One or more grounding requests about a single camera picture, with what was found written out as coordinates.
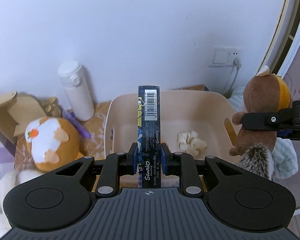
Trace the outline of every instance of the thin black box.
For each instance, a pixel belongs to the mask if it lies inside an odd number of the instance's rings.
[[[160,90],[138,88],[138,187],[161,187]]]

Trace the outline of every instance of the brown and yellow stuffed animal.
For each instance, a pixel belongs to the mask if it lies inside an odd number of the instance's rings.
[[[52,171],[83,156],[77,130],[63,118],[42,117],[32,121],[25,137],[28,151],[41,171]]]
[[[263,66],[256,76],[246,85],[243,91],[243,101],[246,112],[237,112],[232,117],[234,125],[240,125],[246,113],[278,112],[291,107],[290,90],[282,79],[269,73],[269,67]],[[271,179],[271,152],[277,140],[275,131],[247,131],[241,127],[236,140],[236,146],[231,148],[231,156],[240,155],[243,168],[258,175]]]

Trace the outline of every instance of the purple marker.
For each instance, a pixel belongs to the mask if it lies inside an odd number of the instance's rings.
[[[91,134],[89,133],[89,131],[85,129],[68,111],[63,109],[62,117],[64,119],[67,119],[84,138],[91,138]]]

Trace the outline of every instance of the orange and white plush toy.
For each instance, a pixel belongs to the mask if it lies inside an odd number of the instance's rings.
[[[42,117],[28,124],[25,132],[28,151],[36,167],[52,171],[83,157],[79,152],[79,135],[66,119]]]

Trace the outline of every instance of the beige plastic bin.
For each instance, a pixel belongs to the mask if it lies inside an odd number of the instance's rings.
[[[109,107],[104,149],[105,157],[113,152],[128,152],[138,136],[138,94],[115,98]],[[225,128],[225,119],[232,119],[234,110],[228,100],[214,92],[172,90],[160,92],[161,142],[167,143],[171,152],[180,151],[177,143],[179,132],[193,130],[205,140],[208,147],[197,159],[215,155],[231,163],[238,163],[239,156],[228,154],[232,147]],[[238,126],[233,126],[235,133]],[[121,186],[138,187],[138,176],[122,176]],[[178,185],[177,176],[162,174],[162,187]]]

